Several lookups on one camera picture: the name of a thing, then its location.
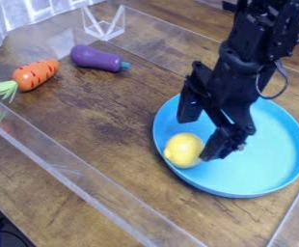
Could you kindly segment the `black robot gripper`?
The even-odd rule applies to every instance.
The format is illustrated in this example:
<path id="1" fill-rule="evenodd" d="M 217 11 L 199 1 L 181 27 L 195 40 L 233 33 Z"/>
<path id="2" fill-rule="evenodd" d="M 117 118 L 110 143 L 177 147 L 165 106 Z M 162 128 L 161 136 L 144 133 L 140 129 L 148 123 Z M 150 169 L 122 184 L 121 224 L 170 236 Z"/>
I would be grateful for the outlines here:
<path id="1" fill-rule="evenodd" d="M 243 61 L 236 50 L 223 43 L 213 69 L 200 61 L 192 63 L 192 69 L 184 80 L 176 119 L 180 124 L 192 123 L 205 111 L 217 126 L 200 154 L 200 159 L 208 162 L 240 151 L 245 145 L 245 134 L 255 133 L 249 106 L 268 84 L 275 66 L 255 60 Z M 236 127 L 228 126 L 224 115 Z"/>

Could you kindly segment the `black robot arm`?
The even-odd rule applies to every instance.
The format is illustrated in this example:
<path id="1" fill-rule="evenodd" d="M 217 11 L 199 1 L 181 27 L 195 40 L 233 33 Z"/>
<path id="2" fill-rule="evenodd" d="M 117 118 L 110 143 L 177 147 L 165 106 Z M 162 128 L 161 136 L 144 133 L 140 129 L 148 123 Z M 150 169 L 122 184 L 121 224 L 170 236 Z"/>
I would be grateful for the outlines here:
<path id="1" fill-rule="evenodd" d="M 225 158 L 243 148 L 256 128 L 249 106 L 267 98 L 264 88 L 280 62 L 299 43 L 299 0 L 239 0 L 228 39 L 213 68 L 192 63 L 180 92 L 176 118 L 181 124 L 208 115 L 215 131 L 200 159 Z"/>

